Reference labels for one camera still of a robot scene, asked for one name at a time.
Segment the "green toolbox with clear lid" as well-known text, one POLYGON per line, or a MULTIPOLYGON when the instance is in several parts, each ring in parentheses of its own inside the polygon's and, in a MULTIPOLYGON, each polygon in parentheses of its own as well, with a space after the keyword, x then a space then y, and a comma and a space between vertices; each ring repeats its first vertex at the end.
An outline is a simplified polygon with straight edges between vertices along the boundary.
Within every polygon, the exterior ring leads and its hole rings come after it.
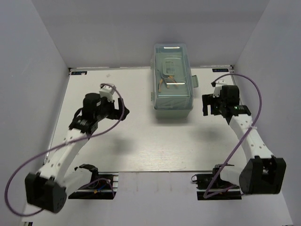
POLYGON ((198 79, 191 74, 183 43, 155 44, 151 60, 152 101, 157 119, 184 119, 193 109, 198 79))

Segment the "yellow handled pliers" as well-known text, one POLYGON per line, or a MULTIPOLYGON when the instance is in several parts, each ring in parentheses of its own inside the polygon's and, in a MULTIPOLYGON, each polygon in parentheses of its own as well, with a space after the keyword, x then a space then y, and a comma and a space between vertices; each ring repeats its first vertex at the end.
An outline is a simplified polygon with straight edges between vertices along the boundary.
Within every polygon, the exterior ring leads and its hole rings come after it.
POLYGON ((162 85, 165 85, 165 87, 167 89, 171 88, 172 86, 173 87, 178 87, 178 84, 175 80, 175 77, 173 75, 169 75, 169 76, 166 76, 166 77, 162 77, 159 81, 159 85, 158 85, 158 92, 161 92, 162 91, 162 85))

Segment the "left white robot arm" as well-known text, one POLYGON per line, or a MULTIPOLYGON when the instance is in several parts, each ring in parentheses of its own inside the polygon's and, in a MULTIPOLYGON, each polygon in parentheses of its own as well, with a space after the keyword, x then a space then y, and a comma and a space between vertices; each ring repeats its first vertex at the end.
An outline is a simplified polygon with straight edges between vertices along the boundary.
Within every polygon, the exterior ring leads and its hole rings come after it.
POLYGON ((25 178, 27 202, 52 213, 58 213, 67 198, 78 189, 94 188, 99 184, 98 168, 83 163, 70 169, 80 149, 88 142, 103 119, 123 121, 129 114, 123 99, 115 109, 111 95, 88 93, 83 106, 75 112, 67 134, 66 146, 57 148, 52 157, 36 172, 25 178))

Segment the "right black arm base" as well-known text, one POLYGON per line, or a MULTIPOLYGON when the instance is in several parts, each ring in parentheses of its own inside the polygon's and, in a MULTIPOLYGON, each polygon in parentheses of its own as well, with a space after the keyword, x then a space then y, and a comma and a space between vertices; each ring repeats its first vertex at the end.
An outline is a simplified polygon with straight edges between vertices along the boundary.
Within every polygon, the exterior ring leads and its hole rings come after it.
POLYGON ((241 200, 242 195, 239 186, 235 186, 230 182, 220 180, 219 178, 213 183, 208 194, 217 192, 222 189, 227 190, 225 192, 219 192, 218 194, 209 198, 204 198, 205 191, 213 179, 213 174, 205 172, 202 174, 195 174, 191 177, 192 183, 197 185, 197 200, 198 201, 225 201, 225 200, 241 200))

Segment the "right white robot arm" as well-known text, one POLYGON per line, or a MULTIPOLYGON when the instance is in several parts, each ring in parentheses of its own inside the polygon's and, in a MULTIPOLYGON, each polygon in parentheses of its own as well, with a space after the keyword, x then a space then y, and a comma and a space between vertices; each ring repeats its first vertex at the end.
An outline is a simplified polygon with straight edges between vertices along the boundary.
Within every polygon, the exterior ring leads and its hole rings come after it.
POLYGON ((251 112, 240 104, 239 88, 235 85, 217 85, 212 94, 202 96, 203 115, 221 115, 239 139, 246 165, 240 169, 228 162, 216 165, 209 187, 222 188, 226 184, 239 186, 244 194, 280 193, 286 162, 277 158, 265 145, 254 126, 251 112))

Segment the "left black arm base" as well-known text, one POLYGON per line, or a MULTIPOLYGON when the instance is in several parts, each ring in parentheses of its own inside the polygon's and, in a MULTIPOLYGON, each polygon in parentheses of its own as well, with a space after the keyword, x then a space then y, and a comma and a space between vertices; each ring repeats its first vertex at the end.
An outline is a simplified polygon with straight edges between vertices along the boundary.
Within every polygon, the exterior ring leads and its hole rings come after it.
POLYGON ((118 173, 104 173, 98 175, 104 178, 94 184, 80 189, 71 195, 70 200, 113 200, 118 189, 119 175, 118 173))

